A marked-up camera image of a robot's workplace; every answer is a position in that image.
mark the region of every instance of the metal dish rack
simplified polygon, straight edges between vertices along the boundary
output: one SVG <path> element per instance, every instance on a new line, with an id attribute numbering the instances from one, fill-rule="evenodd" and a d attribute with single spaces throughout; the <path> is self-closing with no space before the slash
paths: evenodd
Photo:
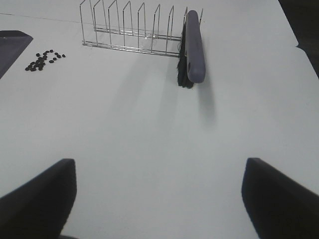
<path id="1" fill-rule="evenodd" d="M 83 4 L 88 2 L 88 8 L 90 9 L 90 18 L 92 17 L 92 23 L 89 23 L 89 35 L 90 39 L 86 39 L 84 23 L 83 21 Z M 110 12 L 116 8 L 117 13 L 117 24 L 112 26 Z M 103 23 L 97 24 L 97 14 L 96 11 L 102 12 L 100 18 L 102 18 Z M 188 13 L 188 8 L 184 12 L 183 24 Z M 107 11 L 105 8 L 104 0 L 98 0 L 94 5 L 92 5 L 91 0 L 83 0 L 80 3 L 80 16 L 81 16 L 81 26 L 83 35 L 83 45 L 91 47 L 100 47 L 113 50 L 130 51 L 144 54 L 160 55 L 160 56 L 170 56 L 178 57 L 179 51 L 177 45 L 181 42 L 181 36 L 172 36 L 173 31 L 173 20 L 174 20 L 174 6 L 171 7 L 168 14 L 167 30 L 165 33 L 160 33 L 160 4 L 154 12 L 154 19 L 152 23 L 152 29 L 147 30 L 146 28 L 146 12 L 145 3 L 142 3 L 137 11 L 137 28 L 133 28 L 133 17 L 132 17 L 132 6 L 131 1 L 128 1 L 122 10 L 123 22 L 120 22 L 120 14 L 118 7 L 118 0 L 113 0 L 113 2 L 108 6 Z M 201 19 L 203 16 L 203 9 L 201 10 L 199 24 L 201 24 Z M 126 27 L 125 17 L 129 17 L 131 24 Z M 161 46 L 155 48 L 157 41 L 161 41 Z M 174 45 L 176 47 L 171 47 L 175 50 L 168 50 L 168 45 Z"/>

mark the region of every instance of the black object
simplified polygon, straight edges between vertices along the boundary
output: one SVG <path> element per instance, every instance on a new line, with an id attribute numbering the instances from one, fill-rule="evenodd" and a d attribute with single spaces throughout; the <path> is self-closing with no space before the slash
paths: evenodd
<path id="1" fill-rule="evenodd" d="M 177 68 L 179 86 L 192 88 L 194 83 L 202 83 L 205 79 L 206 67 L 198 14 L 194 10 L 188 12 L 183 26 Z"/>
<path id="2" fill-rule="evenodd" d="M 0 31 L 0 79 L 32 40 L 21 31 Z"/>
<path id="3" fill-rule="evenodd" d="M 180 50 L 178 55 L 179 62 L 177 65 L 177 68 L 178 68 L 177 82 L 179 86 L 190 89 L 193 87 L 194 83 L 190 81 L 187 77 L 187 58 L 185 56 L 185 40 L 186 40 L 186 22 L 183 27 Z"/>
<path id="4" fill-rule="evenodd" d="M 319 197 L 259 158 L 247 160 L 242 197 L 261 239 L 319 238 Z"/>
<path id="5" fill-rule="evenodd" d="M 305 51 L 319 76 L 319 1 L 279 0 L 298 40 L 298 48 Z"/>
<path id="6" fill-rule="evenodd" d="M 58 239 L 75 196 L 75 162 L 62 159 L 0 198 L 0 238 Z"/>
<path id="7" fill-rule="evenodd" d="M 76 239 L 76 238 L 73 238 L 73 237 L 70 237 L 70 236 L 59 236 L 58 239 Z"/>

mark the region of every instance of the white table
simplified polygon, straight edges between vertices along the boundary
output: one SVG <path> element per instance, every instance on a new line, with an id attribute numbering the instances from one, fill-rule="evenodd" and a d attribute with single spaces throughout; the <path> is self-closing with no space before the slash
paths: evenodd
<path id="1" fill-rule="evenodd" d="M 0 79 L 0 195 L 74 158 L 64 234 L 256 239 L 248 157 L 319 193 L 319 81 L 276 0 L 163 9 L 204 8 L 207 76 L 192 90 L 176 85 L 175 58 L 83 46 L 79 2 L 0 0 L 0 29 L 34 38 Z M 25 72 L 47 49 L 67 58 Z"/>

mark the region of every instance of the purple brush handle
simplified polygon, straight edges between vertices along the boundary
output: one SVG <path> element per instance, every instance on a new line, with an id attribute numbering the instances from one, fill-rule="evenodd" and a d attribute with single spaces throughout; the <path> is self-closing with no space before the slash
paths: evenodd
<path id="1" fill-rule="evenodd" d="M 185 54 L 187 56 L 187 75 L 193 83 L 202 83 L 205 78 L 206 68 L 199 30 L 197 12 L 191 10 L 186 19 Z"/>

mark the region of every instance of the white tabletop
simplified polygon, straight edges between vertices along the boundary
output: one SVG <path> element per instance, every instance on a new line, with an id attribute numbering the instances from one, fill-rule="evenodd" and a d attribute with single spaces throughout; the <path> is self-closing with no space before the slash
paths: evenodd
<path id="1" fill-rule="evenodd" d="M 319 81 L 276 0 L 160 2 L 204 8 L 207 76 L 192 90 L 176 58 L 83 46 L 79 3 L 0 0 L 0 29 L 34 38 L 0 79 L 0 195 L 74 158 L 64 234 L 256 239 L 248 157 L 319 193 Z M 48 49 L 67 58 L 24 70 Z"/>

